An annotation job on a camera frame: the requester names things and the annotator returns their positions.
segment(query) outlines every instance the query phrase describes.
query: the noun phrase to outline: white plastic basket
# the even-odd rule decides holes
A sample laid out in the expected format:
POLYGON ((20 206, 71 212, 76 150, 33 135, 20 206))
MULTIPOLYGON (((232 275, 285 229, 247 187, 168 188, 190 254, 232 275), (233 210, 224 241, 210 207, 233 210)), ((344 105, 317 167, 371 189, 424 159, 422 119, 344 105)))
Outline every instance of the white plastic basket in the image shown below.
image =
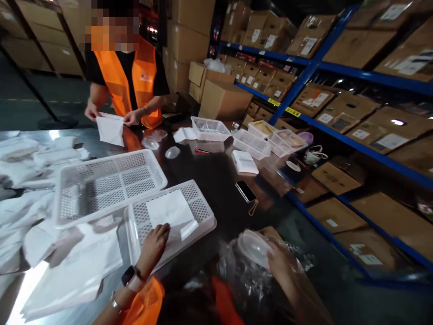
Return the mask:
POLYGON ((53 219, 58 229, 104 217, 167 186, 149 149, 65 166, 57 176, 53 219))
POLYGON ((224 142, 231 136, 230 131, 221 121, 194 116, 191 117, 191 120, 198 140, 224 142))
POLYGON ((280 158, 289 155, 291 153, 294 153, 296 151, 299 151, 308 146, 308 144, 304 141, 304 145, 302 145, 301 147, 297 147, 297 148, 291 147, 289 143, 287 143, 287 141, 284 139, 283 136, 285 135, 285 137, 288 137, 290 136, 290 134, 294 135, 295 133, 290 130, 279 130, 274 132, 268 138, 268 141, 271 144, 272 152, 280 158))
POLYGON ((185 200, 188 202, 189 208, 198 223, 198 228, 196 228, 191 235, 186 237, 186 239, 181 243, 178 241, 173 243, 169 242, 164 250, 161 260, 153 269, 153 272, 168 263, 171 259, 175 258, 183 250, 211 232, 217 226, 217 220, 215 219, 212 209, 194 180, 186 181, 185 183, 170 187, 150 197, 142 198, 141 196, 140 199, 129 204, 126 211, 126 232, 128 235, 129 256, 132 265, 135 265, 138 261, 144 239, 149 231, 152 230, 152 223, 149 218, 146 202, 152 201, 176 190, 180 190, 185 200))
POLYGON ((271 155, 271 145, 244 129, 240 129, 233 135, 233 146, 239 150, 248 152, 253 158, 261 160, 271 155))

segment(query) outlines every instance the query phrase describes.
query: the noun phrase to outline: small box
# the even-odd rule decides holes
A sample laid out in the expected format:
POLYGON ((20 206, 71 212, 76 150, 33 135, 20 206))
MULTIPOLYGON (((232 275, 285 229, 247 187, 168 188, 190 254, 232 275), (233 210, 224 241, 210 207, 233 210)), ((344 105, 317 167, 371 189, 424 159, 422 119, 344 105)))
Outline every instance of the small box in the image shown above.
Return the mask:
POLYGON ((335 156, 315 169, 311 175, 336 195, 341 195, 362 186, 367 172, 353 161, 335 156))
POLYGON ((339 91, 341 90, 338 88, 309 83, 290 107, 306 116, 314 117, 339 91))
POLYGON ((433 120, 392 107, 382 107, 346 135, 386 154, 433 129, 433 120))
POLYGON ((316 120, 343 134, 379 107, 368 98, 345 92, 329 103, 316 120))
POLYGON ((333 234, 367 227, 365 220, 336 198, 317 203, 307 211, 333 234))

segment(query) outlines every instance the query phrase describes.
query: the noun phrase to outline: reflective vest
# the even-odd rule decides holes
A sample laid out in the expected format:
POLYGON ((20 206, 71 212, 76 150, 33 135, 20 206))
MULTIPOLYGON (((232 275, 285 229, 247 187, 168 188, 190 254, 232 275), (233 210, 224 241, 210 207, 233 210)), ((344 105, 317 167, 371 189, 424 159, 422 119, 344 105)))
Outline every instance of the reflective vest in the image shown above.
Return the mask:
MULTIPOLYGON (((122 64, 115 51, 93 52, 96 55, 102 76, 110 91, 116 114, 125 116, 132 111, 132 106, 128 80, 122 64)), ((132 65, 132 82, 139 109, 153 98, 153 83, 156 73, 155 47, 140 37, 138 51, 135 51, 134 63, 132 65)), ((158 127, 162 123, 161 110, 158 109, 149 115, 145 115, 141 119, 141 122, 148 129, 158 127)))

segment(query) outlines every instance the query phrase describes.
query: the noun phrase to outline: person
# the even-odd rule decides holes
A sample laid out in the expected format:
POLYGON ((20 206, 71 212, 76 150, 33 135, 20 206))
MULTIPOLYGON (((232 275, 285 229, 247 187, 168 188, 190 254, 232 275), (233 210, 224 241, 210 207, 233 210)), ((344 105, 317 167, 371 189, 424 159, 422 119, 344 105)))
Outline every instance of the person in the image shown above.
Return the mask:
POLYGON ((138 1, 98 0, 87 32, 86 78, 91 81, 85 116, 96 121, 109 94, 126 126, 154 129, 170 93, 161 55, 138 34, 138 1))

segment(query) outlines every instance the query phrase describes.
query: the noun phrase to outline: packaging material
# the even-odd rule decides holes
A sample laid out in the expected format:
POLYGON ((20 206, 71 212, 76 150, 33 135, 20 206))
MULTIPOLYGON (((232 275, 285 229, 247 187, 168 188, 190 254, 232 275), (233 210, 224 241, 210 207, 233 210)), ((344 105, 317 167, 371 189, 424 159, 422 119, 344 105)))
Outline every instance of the packaging material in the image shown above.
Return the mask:
POLYGON ((396 32, 346 29, 323 61, 362 69, 394 38, 396 32))
POLYGON ((321 225, 335 234, 367 227, 367 223, 336 198, 330 198, 307 209, 321 225))
POLYGON ((312 58, 331 30, 336 15, 309 15, 287 49, 287 54, 312 58))
POLYGON ((191 61, 202 62, 207 57, 209 36, 195 32, 185 26, 171 24, 173 37, 173 58, 183 64, 191 61))
POLYGON ((329 190, 320 182, 315 180, 314 177, 308 175, 296 184, 290 192, 293 193, 302 203, 307 203, 329 193, 329 190))
POLYGON ((244 69, 244 73, 240 78, 240 83, 252 87, 254 79, 256 78, 259 69, 260 66, 258 64, 247 63, 244 69))
POLYGON ((277 102, 282 102, 295 81, 294 74, 277 71, 264 94, 277 102))
POLYGON ((433 80, 433 17, 383 60, 374 71, 419 81, 433 80))
POLYGON ((215 0, 176 0, 172 3, 172 19, 175 23, 210 36, 215 0))
POLYGON ((228 84, 235 82, 235 76, 212 71, 202 63, 191 62, 189 66, 189 94, 198 102, 202 102, 202 95, 206 80, 222 81, 228 84))
POLYGON ((208 80, 199 117, 220 121, 241 120, 253 95, 233 84, 208 80))
POLYGON ((353 161, 335 156, 315 169, 311 175, 336 195, 362 186, 367 172, 353 161))
POLYGON ((290 107, 306 116, 314 117, 340 91, 338 88, 309 83, 290 107))
POLYGON ((316 120, 343 134, 379 107, 380 104, 366 97, 344 92, 328 104, 316 120))
POLYGON ((347 133, 347 136, 386 154, 431 129, 433 120, 385 106, 347 133))
POLYGON ((388 157, 433 179, 433 135, 407 144, 388 157))

